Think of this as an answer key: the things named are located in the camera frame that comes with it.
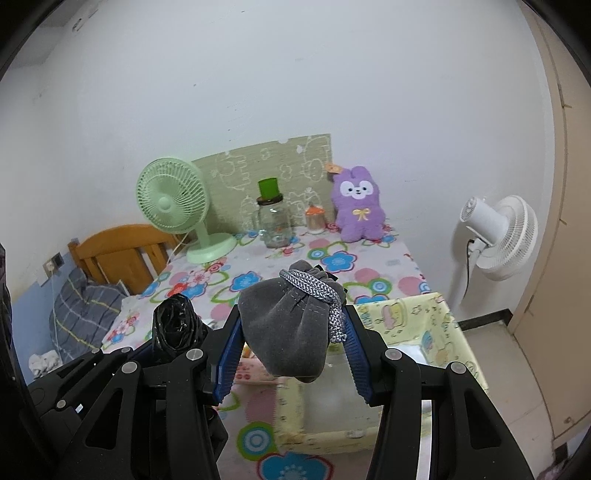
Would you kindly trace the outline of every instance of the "orange jar lid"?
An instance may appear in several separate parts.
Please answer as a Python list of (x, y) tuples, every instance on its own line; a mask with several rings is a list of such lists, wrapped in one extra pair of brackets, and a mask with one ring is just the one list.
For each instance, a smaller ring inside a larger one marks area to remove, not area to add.
[(321, 213), (324, 213), (324, 209), (315, 205), (311, 205), (310, 208), (306, 210), (306, 215), (319, 215)]

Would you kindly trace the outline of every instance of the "wooden headboard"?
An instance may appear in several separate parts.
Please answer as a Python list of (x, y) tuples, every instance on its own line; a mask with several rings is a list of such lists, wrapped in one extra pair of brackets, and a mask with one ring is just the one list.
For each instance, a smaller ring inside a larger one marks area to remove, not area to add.
[(174, 235), (151, 225), (123, 225), (99, 232), (81, 244), (71, 242), (68, 248), (76, 265), (97, 283), (122, 280), (137, 295), (154, 281), (141, 250), (159, 274), (166, 267), (165, 247), (174, 249), (177, 245)]

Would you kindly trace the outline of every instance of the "plush toy tag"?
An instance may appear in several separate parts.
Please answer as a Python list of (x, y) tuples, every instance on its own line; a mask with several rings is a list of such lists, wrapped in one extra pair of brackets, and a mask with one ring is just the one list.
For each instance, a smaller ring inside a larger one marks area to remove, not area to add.
[(324, 165), (324, 169), (328, 173), (341, 173), (344, 170), (343, 167), (340, 167), (339, 165), (336, 165), (334, 163), (327, 163), (326, 165)]

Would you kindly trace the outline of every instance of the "green desk fan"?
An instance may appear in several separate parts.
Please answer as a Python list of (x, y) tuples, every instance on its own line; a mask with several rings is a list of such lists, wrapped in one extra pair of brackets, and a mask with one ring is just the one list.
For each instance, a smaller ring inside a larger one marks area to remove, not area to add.
[(139, 209), (158, 230), (197, 232), (187, 248), (187, 260), (203, 264), (230, 253), (236, 238), (229, 233), (207, 233), (209, 196), (203, 174), (195, 165), (176, 158), (160, 158), (143, 169), (135, 189)]

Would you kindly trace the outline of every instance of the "black baseboard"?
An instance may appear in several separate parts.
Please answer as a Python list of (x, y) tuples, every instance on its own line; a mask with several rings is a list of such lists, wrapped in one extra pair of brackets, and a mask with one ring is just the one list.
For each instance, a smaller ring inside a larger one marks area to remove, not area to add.
[(475, 317), (473, 319), (462, 320), (458, 322), (460, 328), (464, 331), (471, 330), (473, 328), (478, 328), (483, 325), (488, 325), (489, 323), (495, 323), (498, 321), (503, 321), (505, 325), (509, 325), (509, 321), (513, 314), (509, 309), (499, 310), (498, 312), (488, 313), (483, 315), (482, 317)]

